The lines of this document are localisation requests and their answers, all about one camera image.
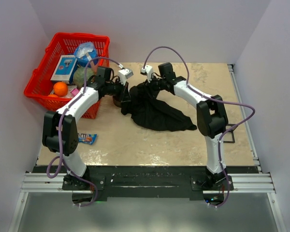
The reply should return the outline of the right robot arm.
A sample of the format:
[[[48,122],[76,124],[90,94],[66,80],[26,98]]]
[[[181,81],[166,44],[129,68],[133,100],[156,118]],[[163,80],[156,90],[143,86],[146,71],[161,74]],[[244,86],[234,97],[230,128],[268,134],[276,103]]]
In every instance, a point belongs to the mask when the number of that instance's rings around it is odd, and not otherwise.
[[[207,151],[207,164],[204,189],[218,189],[226,179],[227,171],[224,160],[222,134],[226,131],[228,117],[219,95],[210,96],[187,83],[186,78],[176,76],[173,66],[164,63],[158,66],[160,77],[150,65],[141,69],[147,76],[146,85],[152,90],[166,90],[184,99],[196,109],[197,129],[204,136]]]

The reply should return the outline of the black t-shirt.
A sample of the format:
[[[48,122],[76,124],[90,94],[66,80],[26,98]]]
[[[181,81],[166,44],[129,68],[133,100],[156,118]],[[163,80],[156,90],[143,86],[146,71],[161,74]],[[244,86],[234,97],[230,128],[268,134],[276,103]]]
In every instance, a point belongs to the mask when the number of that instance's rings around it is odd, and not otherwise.
[[[121,104],[121,113],[130,114],[135,124],[153,131],[197,130],[189,116],[158,100],[160,89],[143,82],[129,90],[130,100]]]

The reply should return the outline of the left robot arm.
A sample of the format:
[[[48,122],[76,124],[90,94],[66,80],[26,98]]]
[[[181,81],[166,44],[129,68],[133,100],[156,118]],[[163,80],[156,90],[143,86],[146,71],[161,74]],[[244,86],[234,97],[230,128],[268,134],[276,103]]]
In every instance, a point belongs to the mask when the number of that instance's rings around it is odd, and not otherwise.
[[[51,152],[57,153],[59,160],[54,174],[47,168],[48,178],[55,178],[62,165],[68,173],[75,176],[73,183],[79,189],[87,189],[90,177],[86,175],[87,166],[77,152],[78,132],[77,122],[85,112],[102,97],[116,96],[122,103],[129,101],[127,80],[133,76],[133,71],[122,68],[118,71],[118,80],[111,78],[113,69],[99,66],[95,75],[85,78],[80,92],[66,105],[56,111],[48,111],[44,115],[42,144]]]

